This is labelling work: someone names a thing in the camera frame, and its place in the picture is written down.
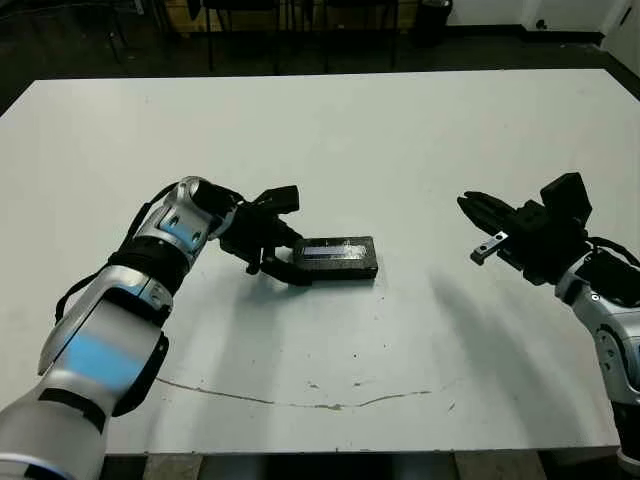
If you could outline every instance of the black chair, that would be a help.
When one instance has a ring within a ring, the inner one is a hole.
[[[329,49],[328,49],[328,9],[329,8],[362,8],[364,9],[364,27],[368,24],[368,14],[370,8],[383,6],[382,19],[380,21],[380,30],[384,30],[389,10],[393,9],[393,30],[391,37],[391,69],[396,64],[396,35],[398,33],[398,0],[324,0],[323,9],[323,37],[324,37],[324,71],[329,72]]]
[[[189,6],[189,13],[192,19],[198,15],[200,11],[200,0],[187,0]],[[213,71],[213,45],[211,39],[211,16],[210,11],[215,10],[220,22],[220,27],[223,31],[231,32],[233,30],[232,12],[244,11],[244,12],[266,12],[273,11],[274,26],[275,26],[275,46],[273,70],[277,75],[279,71],[279,48],[278,48],[278,33],[280,32],[280,0],[202,0],[202,7],[205,9],[205,21],[207,22],[207,54],[209,59],[209,71]],[[226,11],[228,25],[220,14],[220,10]]]

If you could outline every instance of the scratch mark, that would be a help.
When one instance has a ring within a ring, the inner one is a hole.
[[[374,398],[373,400],[369,400],[362,403],[357,403],[355,405],[343,405],[344,407],[366,407],[367,405],[371,405],[374,403],[382,402],[383,400],[391,400],[392,398],[404,398],[411,397],[413,395],[427,395],[431,393],[431,390],[420,390],[418,392],[408,392],[408,393],[395,393],[393,395],[384,395],[383,397]]]
[[[182,385],[181,383],[175,383],[175,382],[172,382],[171,380],[165,380],[164,378],[160,378],[160,377],[156,377],[156,381],[160,383],[164,383],[166,385],[171,385],[172,387],[181,388],[183,390],[189,390],[191,392],[198,392],[198,393],[206,393],[207,395],[213,395],[215,397],[233,398],[236,400],[246,400],[247,402],[262,403],[263,405],[276,404],[276,402],[272,400],[263,400],[261,398],[246,397],[244,395],[235,395],[233,393],[218,392],[216,390],[207,390],[206,388],[200,388],[200,387],[190,387],[188,385]]]
[[[190,392],[196,392],[196,393],[204,393],[207,395],[213,395],[215,397],[232,398],[234,400],[244,400],[245,402],[260,403],[262,405],[274,405],[277,407],[315,408],[315,409],[331,410],[334,412],[339,412],[345,408],[367,407],[369,405],[373,405],[374,403],[382,402],[385,400],[391,400],[394,398],[406,398],[406,397],[412,397],[417,395],[428,395],[431,393],[431,390],[417,390],[415,392],[383,395],[382,397],[376,397],[362,403],[334,403],[333,405],[330,405],[325,403],[313,404],[313,403],[276,402],[274,400],[264,400],[262,398],[249,397],[245,395],[236,395],[233,393],[219,392],[216,390],[207,390],[205,388],[200,388],[200,387],[190,387],[189,385],[183,385],[181,383],[172,382],[171,380],[165,380],[164,378],[160,378],[160,377],[156,377],[156,381],[160,383],[164,383],[165,385],[170,385],[172,387],[182,389],[182,390],[188,390]]]

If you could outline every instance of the wall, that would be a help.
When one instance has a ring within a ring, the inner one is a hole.
[[[632,9],[622,22],[629,7]],[[625,2],[624,8],[612,22],[602,47],[629,70],[640,75],[640,0]]]
[[[618,0],[527,0],[521,23],[536,30],[545,21],[550,31],[599,32]]]
[[[449,25],[514,25],[527,0],[453,0]]]

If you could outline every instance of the white table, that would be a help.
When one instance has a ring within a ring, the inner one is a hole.
[[[638,251],[640,107],[604,71],[39,81],[0,145],[0,406],[36,381],[57,298],[143,201],[201,175],[247,197],[298,184],[290,225],[373,235],[380,272],[287,288],[211,244],[110,453],[617,443],[587,332],[551,287],[471,263],[485,236],[455,202],[520,205],[578,170],[591,231]]]

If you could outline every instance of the black box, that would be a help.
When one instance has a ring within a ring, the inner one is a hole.
[[[371,237],[305,238],[293,246],[293,263],[312,280],[375,278],[378,261]]]

